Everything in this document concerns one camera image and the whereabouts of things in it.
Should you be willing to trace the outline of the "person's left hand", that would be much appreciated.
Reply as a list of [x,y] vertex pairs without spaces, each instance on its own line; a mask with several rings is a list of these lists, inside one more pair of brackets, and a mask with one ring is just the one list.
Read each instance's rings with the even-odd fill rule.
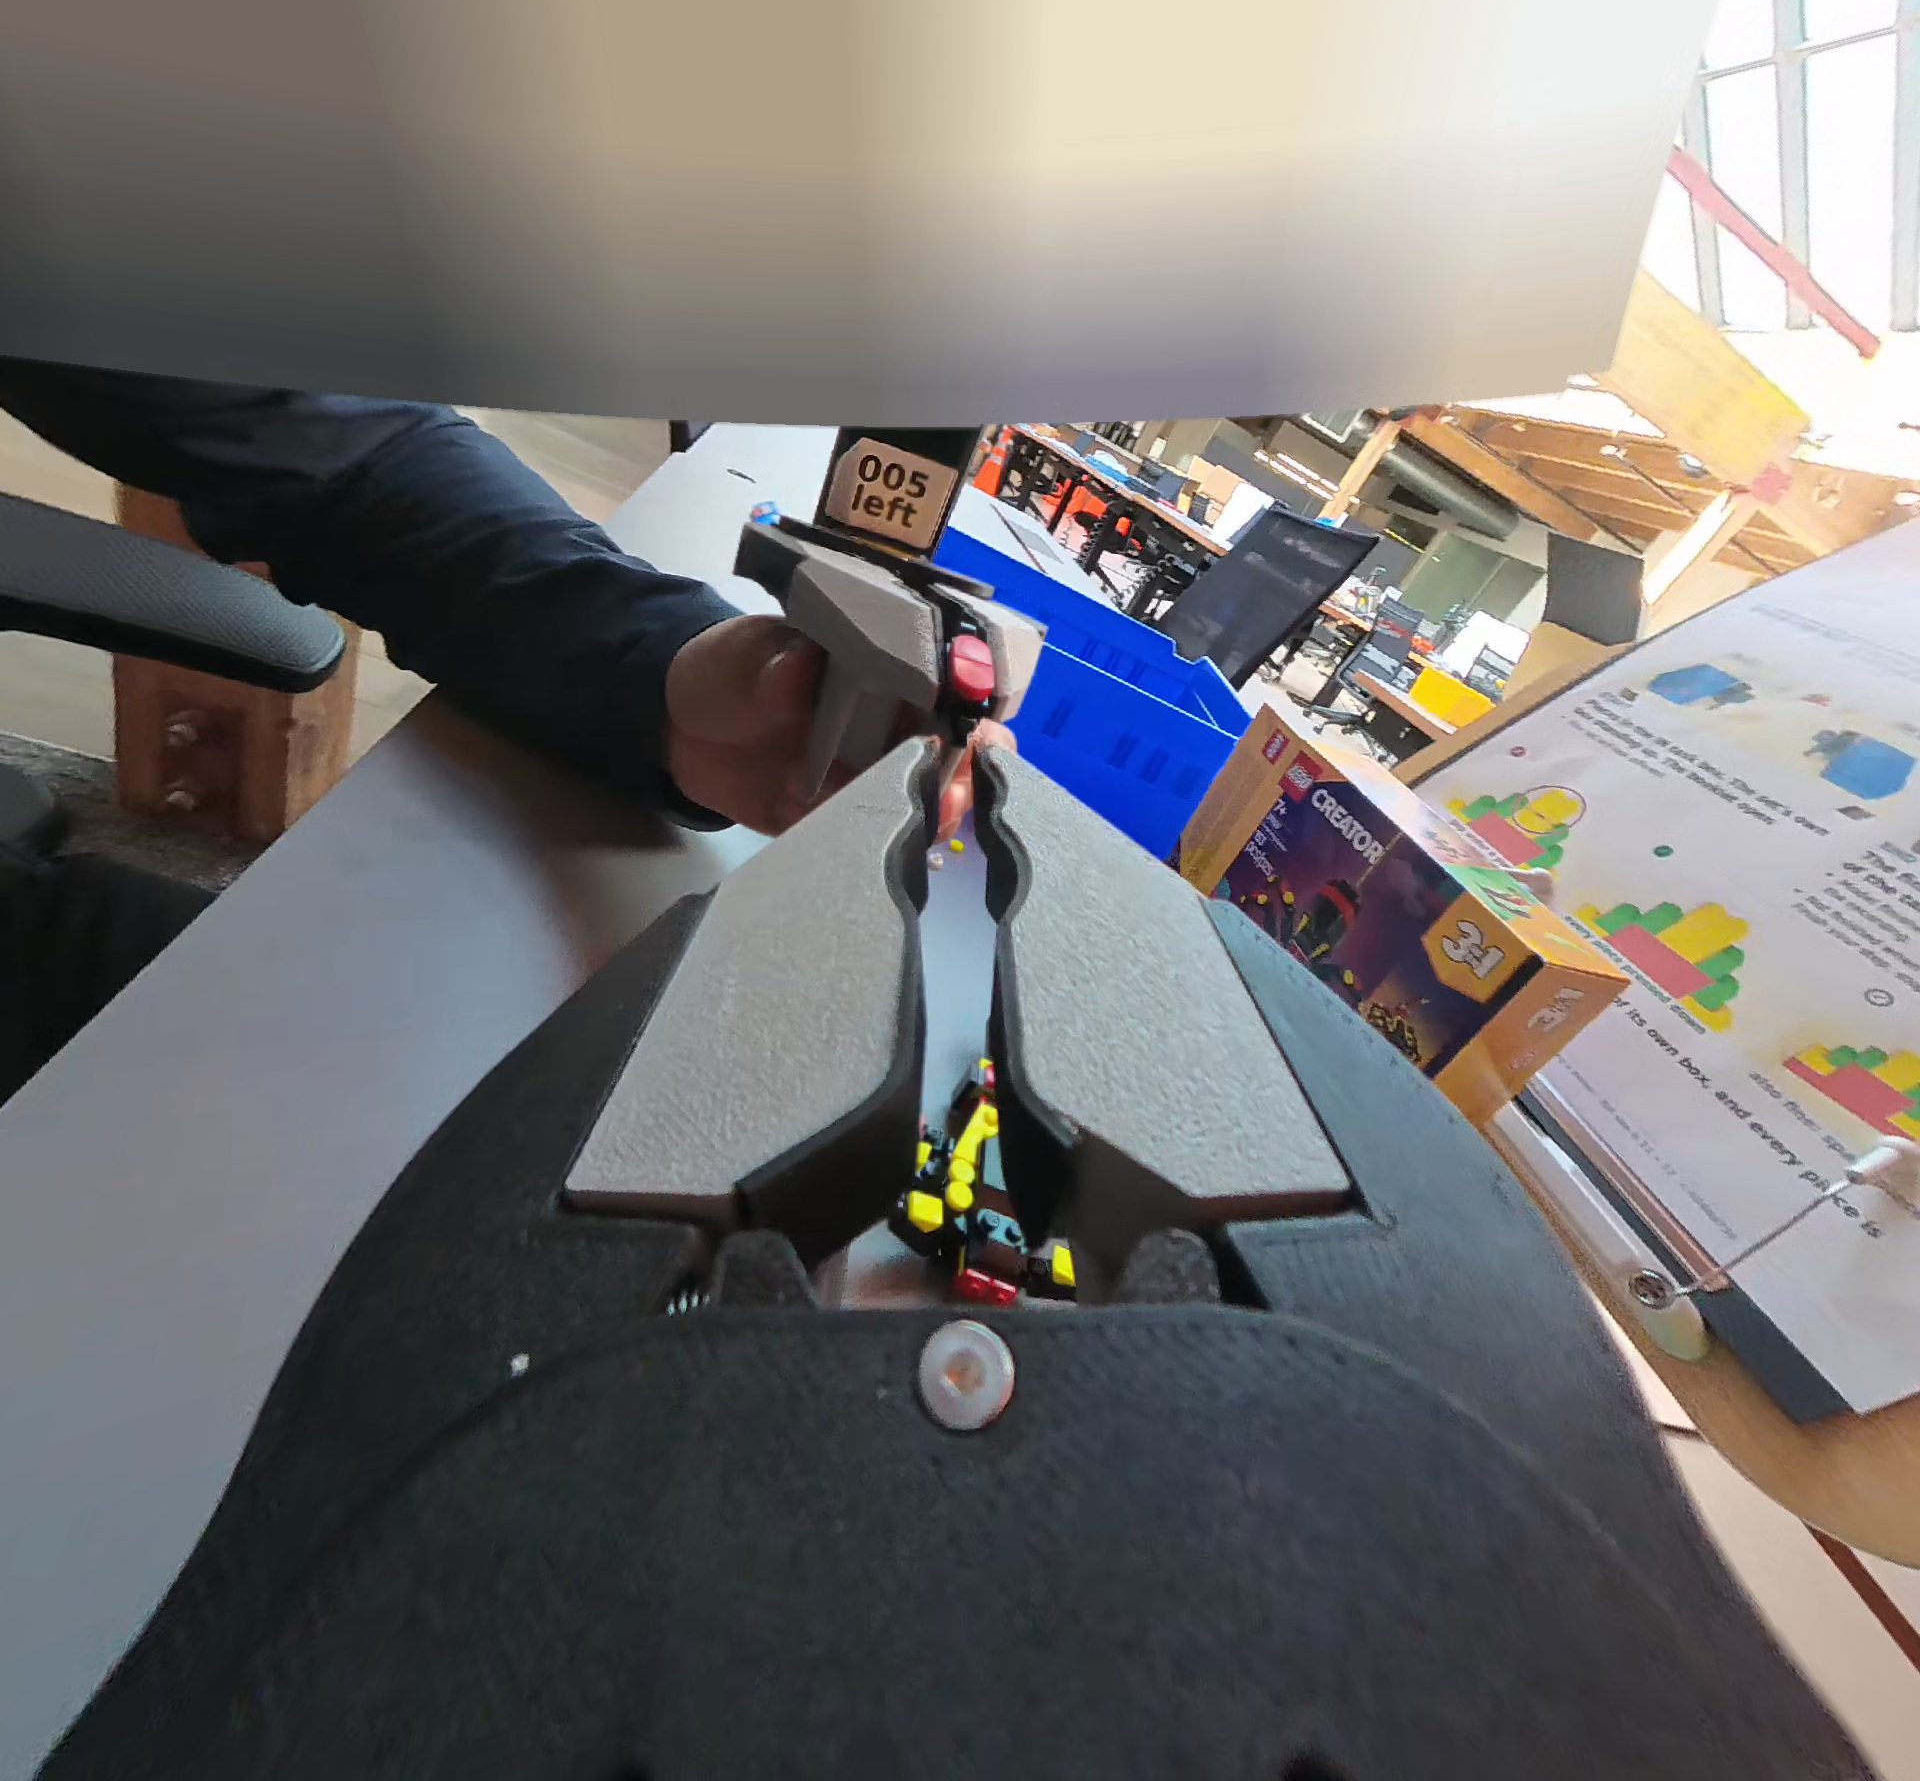
[[686,803],[779,835],[816,803],[807,758],[823,652],[787,620],[732,617],[676,655],[663,760]]

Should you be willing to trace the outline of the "person's left forearm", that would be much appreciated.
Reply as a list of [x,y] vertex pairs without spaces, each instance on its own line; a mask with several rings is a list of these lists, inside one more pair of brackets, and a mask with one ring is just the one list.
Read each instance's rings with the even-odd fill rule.
[[492,734],[698,831],[667,769],[678,652],[732,620],[449,405],[5,356],[5,412],[179,504],[193,542],[381,635]]

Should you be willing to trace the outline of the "black yellow lego scorpion model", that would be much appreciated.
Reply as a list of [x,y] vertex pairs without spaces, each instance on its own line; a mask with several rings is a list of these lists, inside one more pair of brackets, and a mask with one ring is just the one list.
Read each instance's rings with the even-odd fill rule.
[[1039,1241],[1022,1226],[1006,1188],[1000,1149],[997,1066],[981,1055],[962,1073],[949,1110],[920,1124],[911,1173],[891,1233],[941,1270],[957,1303],[1011,1308],[1023,1301],[1077,1301],[1069,1241]]

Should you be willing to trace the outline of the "lego set box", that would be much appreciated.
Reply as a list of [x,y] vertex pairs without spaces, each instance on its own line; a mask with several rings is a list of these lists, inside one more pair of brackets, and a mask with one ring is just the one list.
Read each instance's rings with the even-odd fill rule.
[[1255,711],[1169,864],[1487,1121],[1630,975],[1462,824],[1284,711]]

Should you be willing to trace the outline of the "wooden post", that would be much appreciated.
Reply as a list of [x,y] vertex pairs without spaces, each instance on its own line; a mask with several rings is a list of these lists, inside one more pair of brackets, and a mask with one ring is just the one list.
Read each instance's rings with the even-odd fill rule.
[[284,835],[349,766],[363,634],[349,620],[335,626],[345,637],[340,664],[303,693],[115,655],[121,806],[257,844]]

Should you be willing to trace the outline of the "black mesh office chair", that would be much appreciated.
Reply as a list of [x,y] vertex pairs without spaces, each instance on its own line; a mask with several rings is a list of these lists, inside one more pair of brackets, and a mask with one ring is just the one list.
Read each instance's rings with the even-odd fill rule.
[[1375,533],[1270,506],[1171,601],[1159,632],[1184,660],[1208,660],[1243,689],[1311,632],[1324,602],[1377,546]]

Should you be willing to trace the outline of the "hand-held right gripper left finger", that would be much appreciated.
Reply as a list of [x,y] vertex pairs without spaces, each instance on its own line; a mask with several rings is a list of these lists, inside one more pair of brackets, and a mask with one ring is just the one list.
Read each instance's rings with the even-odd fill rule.
[[565,1181],[582,1210],[775,1231],[818,1265],[914,1166],[940,749],[908,740],[709,897]]

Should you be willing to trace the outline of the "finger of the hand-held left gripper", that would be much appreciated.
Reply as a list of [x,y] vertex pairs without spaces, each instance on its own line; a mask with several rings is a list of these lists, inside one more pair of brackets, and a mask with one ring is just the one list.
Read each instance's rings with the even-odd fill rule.
[[995,671],[990,718],[1013,721],[1045,648],[1045,626],[1006,605],[981,607],[981,637]]
[[870,563],[801,563],[789,587],[789,622],[823,655],[805,750],[807,796],[823,797],[836,769],[859,775],[911,737],[935,742],[951,783],[933,602]]

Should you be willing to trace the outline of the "metal air duct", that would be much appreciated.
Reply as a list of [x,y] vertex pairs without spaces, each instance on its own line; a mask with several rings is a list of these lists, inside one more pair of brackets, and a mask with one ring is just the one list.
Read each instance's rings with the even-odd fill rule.
[[1522,521],[1515,503],[1403,435],[1382,451],[1375,471],[1422,509],[1495,542],[1505,542]]

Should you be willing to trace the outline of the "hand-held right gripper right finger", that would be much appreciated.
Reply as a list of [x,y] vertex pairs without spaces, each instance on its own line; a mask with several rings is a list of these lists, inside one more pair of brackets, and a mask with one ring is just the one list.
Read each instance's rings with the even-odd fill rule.
[[1000,1159],[1079,1252],[1334,1214],[1351,1171],[1198,893],[1033,762],[982,749]]

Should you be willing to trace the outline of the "blue plastic bin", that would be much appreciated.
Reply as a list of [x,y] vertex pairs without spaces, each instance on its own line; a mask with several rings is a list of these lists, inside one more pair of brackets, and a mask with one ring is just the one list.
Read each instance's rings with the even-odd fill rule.
[[1125,616],[1045,530],[975,490],[935,562],[1045,626],[1019,752],[1150,855],[1171,855],[1252,715],[1210,660]]

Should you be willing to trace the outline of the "person's black chair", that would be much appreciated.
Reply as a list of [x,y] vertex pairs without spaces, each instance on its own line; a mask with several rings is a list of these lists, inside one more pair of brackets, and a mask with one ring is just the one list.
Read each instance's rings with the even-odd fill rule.
[[322,609],[243,567],[15,494],[2,496],[2,630],[307,693],[348,659]]

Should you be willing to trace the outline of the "long workbench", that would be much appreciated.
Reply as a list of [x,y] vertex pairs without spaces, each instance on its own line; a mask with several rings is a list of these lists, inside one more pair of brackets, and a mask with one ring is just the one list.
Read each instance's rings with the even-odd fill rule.
[[1137,458],[1079,446],[1073,431],[990,424],[968,477],[1041,521],[1111,602],[1154,620],[1229,554],[1210,528],[1162,499]]

